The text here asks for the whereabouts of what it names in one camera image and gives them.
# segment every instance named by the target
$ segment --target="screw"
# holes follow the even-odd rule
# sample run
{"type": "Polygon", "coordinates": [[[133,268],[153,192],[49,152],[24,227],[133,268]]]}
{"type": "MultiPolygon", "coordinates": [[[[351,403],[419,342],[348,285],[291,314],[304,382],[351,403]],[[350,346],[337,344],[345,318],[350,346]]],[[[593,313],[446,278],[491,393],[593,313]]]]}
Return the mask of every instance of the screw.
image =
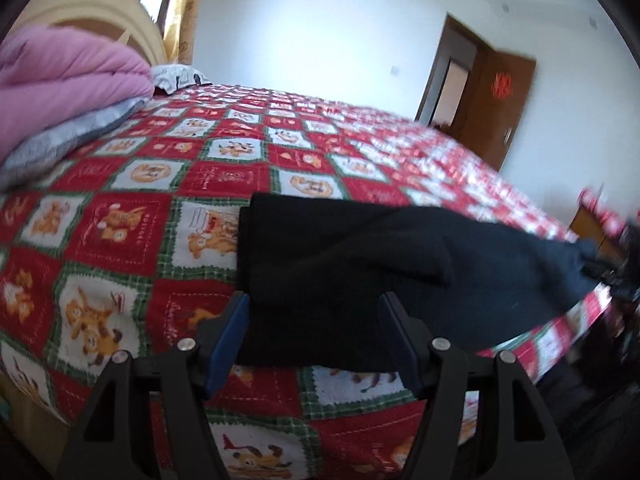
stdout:
{"type": "Polygon", "coordinates": [[[436,350],[440,350],[441,352],[445,352],[451,348],[451,343],[448,339],[443,337],[437,337],[433,341],[431,341],[431,346],[433,346],[436,350]]]}
{"type": "Polygon", "coordinates": [[[111,356],[111,360],[117,365],[121,365],[127,359],[129,359],[129,354],[126,353],[124,350],[118,350],[115,354],[111,356]]]}
{"type": "Polygon", "coordinates": [[[514,354],[513,352],[509,352],[508,350],[500,352],[500,361],[502,361],[503,363],[512,365],[514,364],[514,362],[516,362],[516,360],[516,354],[514,354]]]}
{"type": "Polygon", "coordinates": [[[178,350],[186,352],[187,350],[193,350],[196,348],[196,340],[193,337],[185,337],[178,341],[178,350]]]}

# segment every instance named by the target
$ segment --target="yellow curtain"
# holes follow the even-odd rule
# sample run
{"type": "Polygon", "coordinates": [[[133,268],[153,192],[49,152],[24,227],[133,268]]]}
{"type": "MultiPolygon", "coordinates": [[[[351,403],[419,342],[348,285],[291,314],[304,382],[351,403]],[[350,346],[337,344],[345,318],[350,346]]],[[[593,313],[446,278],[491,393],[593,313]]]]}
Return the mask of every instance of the yellow curtain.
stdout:
{"type": "Polygon", "coordinates": [[[169,0],[164,22],[164,49],[170,63],[191,64],[200,0],[169,0]]]}

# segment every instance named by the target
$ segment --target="wooden door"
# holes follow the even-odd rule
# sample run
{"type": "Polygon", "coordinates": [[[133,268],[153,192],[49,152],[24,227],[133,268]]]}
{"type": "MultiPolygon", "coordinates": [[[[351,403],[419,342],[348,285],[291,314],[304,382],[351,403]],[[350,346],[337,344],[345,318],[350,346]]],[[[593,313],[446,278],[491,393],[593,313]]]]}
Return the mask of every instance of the wooden door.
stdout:
{"type": "Polygon", "coordinates": [[[498,171],[527,102],[536,60],[491,50],[477,64],[477,77],[466,85],[452,127],[462,145],[498,171]]]}

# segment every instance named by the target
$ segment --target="folded blanket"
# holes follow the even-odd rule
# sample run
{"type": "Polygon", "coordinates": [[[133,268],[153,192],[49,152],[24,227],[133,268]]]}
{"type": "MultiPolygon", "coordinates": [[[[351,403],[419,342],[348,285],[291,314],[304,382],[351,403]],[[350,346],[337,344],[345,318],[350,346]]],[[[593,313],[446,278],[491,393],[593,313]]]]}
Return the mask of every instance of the folded blanket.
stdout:
{"type": "Polygon", "coordinates": [[[46,128],[153,92],[132,48],[73,27],[23,27],[0,44],[0,161],[46,128]]]}
{"type": "Polygon", "coordinates": [[[241,210],[238,288],[251,297],[238,364],[393,371],[376,302],[467,351],[566,313],[597,282],[595,248],[542,240],[437,207],[256,194],[241,210]]]}

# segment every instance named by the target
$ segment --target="black cloth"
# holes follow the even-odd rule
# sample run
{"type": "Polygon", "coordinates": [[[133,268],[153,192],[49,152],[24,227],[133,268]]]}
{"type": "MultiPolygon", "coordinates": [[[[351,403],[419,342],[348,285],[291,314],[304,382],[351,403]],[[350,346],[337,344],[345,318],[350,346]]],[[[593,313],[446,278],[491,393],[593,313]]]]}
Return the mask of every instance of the black cloth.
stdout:
{"type": "Polygon", "coordinates": [[[442,208],[256,194],[240,215],[238,362],[392,371],[376,315],[387,291],[436,336],[490,348],[592,291],[580,270],[594,250],[442,208]]]}

